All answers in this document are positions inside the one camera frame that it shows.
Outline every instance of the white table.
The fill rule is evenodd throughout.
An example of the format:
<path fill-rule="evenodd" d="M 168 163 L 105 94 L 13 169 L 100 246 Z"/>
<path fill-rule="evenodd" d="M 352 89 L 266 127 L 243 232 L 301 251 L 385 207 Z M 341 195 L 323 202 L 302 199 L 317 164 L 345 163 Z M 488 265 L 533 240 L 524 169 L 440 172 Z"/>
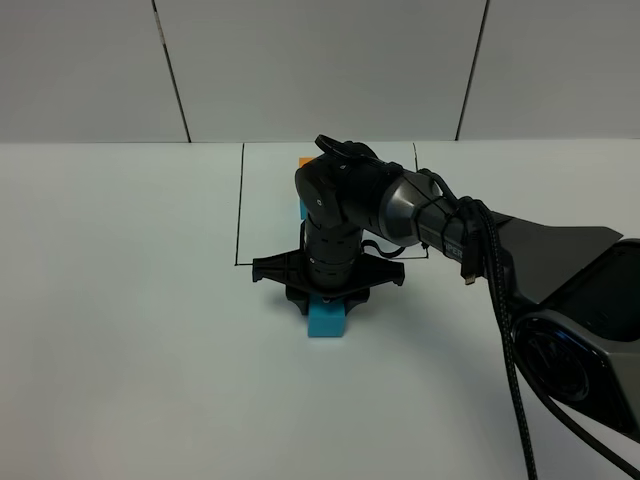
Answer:
<path fill-rule="evenodd" d="M 295 191 L 261 186 L 260 159 L 289 185 L 316 152 L 0 146 L 0 478 L 526 478 L 483 282 L 405 260 L 344 338 L 310 340 L 283 287 L 235 266 L 297 240 L 274 240 L 297 232 Z M 640 237 L 640 142 L 418 143 L 417 160 L 496 210 Z M 522 388 L 541 479 L 626 478 Z M 573 416 L 640 467 L 639 445 Z"/>

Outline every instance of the panel seam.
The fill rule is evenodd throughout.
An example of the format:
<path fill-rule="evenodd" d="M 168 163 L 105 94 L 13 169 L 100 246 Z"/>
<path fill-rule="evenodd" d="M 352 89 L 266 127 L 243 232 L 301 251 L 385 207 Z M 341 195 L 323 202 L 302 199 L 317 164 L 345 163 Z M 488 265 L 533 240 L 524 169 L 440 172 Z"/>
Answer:
<path fill-rule="evenodd" d="M 478 41 L 476 42 L 476 51 L 473 54 L 473 61 L 471 62 L 471 71 L 469 72 L 469 80 L 467 81 L 467 89 L 464 93 L 464 100 L 462 102 L 462 110 L 460 112 L 460 119 L 458 120 L 458 128 L 456 130 L 456 142 L 460 140 L 460 131 L 462 129 L 462 122 L 464 121 L 464 115 L 467 111 L 467 102 L 469 101 L 469 93 L 471 92 L 471 84 L 473 83 L 473 77 L 476 73 L 476 64 L 478 63 L 478 54 L 480 53 L 480 46 L 482 45 L 482 37 L 484 36 L 484 25 L 487 21 L 487 13 L 489 12 L 489 3 L 491 0 L 486 0 L 484 4 L 484 12 L 482 13 L 482 21 L 480 22 L 480 31 L 478 32 Z"/>
<path fill-rule="evenodd" d="M 187 142 L 191 143 L 191 134 L 189 133 L 189 126 L 187 125 L 187 117 L 184 114 L 184 108 L 182 106 L 182 99 L 180 98 L 180 92 L 178 91 L 178 84 L 176 83 L 176 76 L 173 72 L 173 65 L 171 64 L 171 57 L 169 56 L 169 49 L 167 48 L 167 40 L 162 30 L 162 24 L 160 23 L 160 15 L 158 14 L 158 7 L 155 0 L 151 0 L 153 6 L 153 14 L 156 18 L 156 26 L 158 27 L 158 34 L 160 35 L 160 41 L 162 42 L 162 48 L 164 50 L 164 58 L 167 61 L 167 67 L 169 68 L 169 75 L 171 75 L 171 83 L 173 84 L 173 91 L 176 95 L 176 101 L 178 102 L 178 109 L 180 110 L 180 116 L 182 117 L 182 125 L 184 132 L 187 134 Z"/>

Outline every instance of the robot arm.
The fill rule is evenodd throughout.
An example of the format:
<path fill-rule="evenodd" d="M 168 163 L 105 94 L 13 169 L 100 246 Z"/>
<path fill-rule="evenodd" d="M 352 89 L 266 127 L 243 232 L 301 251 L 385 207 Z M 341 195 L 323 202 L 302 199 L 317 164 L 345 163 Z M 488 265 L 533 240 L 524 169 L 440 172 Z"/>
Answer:
<path fill-rule="evenodd" d="M 324 154 L 295 178 L 308 211 L 300 248 L 255 259 L 254 281 L 285 284 L 287 298 L 303 314 L 309 295 L 344 302 L 348 312 L 367 301 L 370 287 L 404 280 L 402 263 L 362 251 L 364 230 L 401 247 L 441 251 L 461 264 L 467 284 L 487 277 L 494 306 L 498 265 L 505 283 L 505 349 L 513 350 L 552 413 L 638 478 L 637 470 L 563 417 L 548 396 L 640 442 L 640 241 L 620 241 L 620 233 L 605 227 L 547 227 L 488 210 L 483 217 L 481 202 L 458 199 L 429 170 L 382 162 L 359 143 L 321 135 L 316 144 Z M 486 249 L 487 222 L 499 237 L 494 255 Z M 498 309 L 496 315 L 500 324 Z M 510 386 L 519 401 L 517 380 L 510 378 Z M 535 467 L 529 475 L 535 476 Z"/>

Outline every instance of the cyan block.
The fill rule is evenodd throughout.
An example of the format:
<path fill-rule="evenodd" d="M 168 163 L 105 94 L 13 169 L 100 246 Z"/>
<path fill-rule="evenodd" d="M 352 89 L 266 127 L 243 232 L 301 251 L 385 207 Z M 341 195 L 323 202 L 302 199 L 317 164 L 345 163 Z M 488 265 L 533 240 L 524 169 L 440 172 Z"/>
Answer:
<path fill-rule="evenodd" d="M 324 303 L 318 295 L 309 299 L 309 337 L 342 337 L 347 324 L 344 303 Z"/>

